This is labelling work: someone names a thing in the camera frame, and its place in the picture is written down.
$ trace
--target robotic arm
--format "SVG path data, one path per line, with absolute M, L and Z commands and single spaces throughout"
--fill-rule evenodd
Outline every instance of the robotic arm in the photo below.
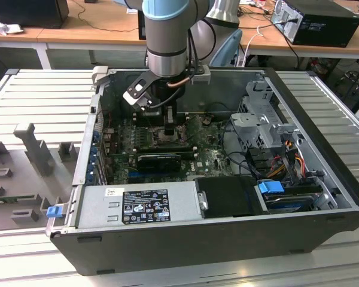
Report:
M 129 86 L 123 98 L 136 110 L 161 108 L 165 134 L 170 135 L 176 125 L 176 100 L 184 94 L 184 86 L 195 75 L 198 66 L 198 63 L 194 63 L 194 68 L 191 67 L 191 47 L 196 55 L 196 46 L 190 28 L 207 15 L 214 0 L 116 2 L 144 12 L 147 36 L 149 71 L 142 73 Z M 158 98 L 160 103 L 152 105 L 152 96 Z

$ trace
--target desk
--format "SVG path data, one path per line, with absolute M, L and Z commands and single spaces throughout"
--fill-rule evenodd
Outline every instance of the desk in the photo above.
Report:
M 357 5 L 359 5 L 359 2 L 357 1 L 336 0 L 335 2 L 354 11 L 357 11 Z M 272 9 L 273 6 L 274 4 L 267 0 L 265 8 Z M 249 8 L 254 12 L 261 13 L 261 10 L 259 9 L 252 7 Z M 264 19 L 261 15 L 246 14 L 243 15 L 240 20 L 241 23 L 239 27 L 257 27 L 269 24 L 269 21 Z M 250 38 L 255 35 L 257 31 L 256 29 L 243 29 L 243 31 L 244 33 L 241 44 L 246 47 Z M 272 26 L 263 28 L 260 32 L 264 35 L 264 37 L 257 36 L 253 39 L 250 44 L 249 54 L 295 57 L 294 53 L 287 45 L 286 40 L 276 27 Z M 293 45 L 293 49 L 300 57 L 359 59 L 359 27 L 346 48 Z
M 359 4 L 359 2 L 344 0 L 337 0 L 337 2 L 352 9 L 356 9 Z M 62 29 L 25 28 L 23 34 L 0 35 L 0 47 L 35 49 L 43 69 L 51 69 L 47 55 L 48 49 L 145 51 L 145 41 L 138 39 L 137 29 L 131 32 L 108 32 L 91 28 L 78 19 L 78 13 L 83 11 L 78 4 L 86 9 L 85 12 L 81 13 L 81 18 L 97 28 L 132 30 L 138 27 L 137 15 L 126 14 L 126 8 L 112 3 L 111 0 L 99 0 L 97 4 L 86 4 L 84 0 L 68 0 L 69 16 Z M 272 6 L 273 3 L 267 0 L 266 7 L 272 8 Z M 257 27 L 269 24 L 269 21 L 263 16 L 251 16 L 242 16 L 240 27 Z M 253 40 L 249 53 L 295 56 L 275 27 L 264 28 L 261 31 L 264 37 L 258 36 Z M 255 33 L 255 29 L 244 29 L 241 44 L 246 47 Z M 359 28 L 346 48 L 316 46 L 293 46 L 293 48 L 300 57 L 359 59 Z

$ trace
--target metal bracket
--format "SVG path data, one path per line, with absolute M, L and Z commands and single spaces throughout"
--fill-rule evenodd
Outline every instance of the metal bracket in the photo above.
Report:
M 93 68 L 92 81 L 93 85 L 98 86 L 103 83 L 103 78 L 108 75 L 108 66 L 96 66 Z

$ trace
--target sticker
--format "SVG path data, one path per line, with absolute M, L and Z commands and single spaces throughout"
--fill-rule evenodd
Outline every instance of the sticker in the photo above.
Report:
M 123 224 L 171 220 L 168 190 L 125 191 L 122 202 Z
M 124 191 L 125 188 L 123 187 L 107 188 L 105 189 L 105 196 L 122 196 Z

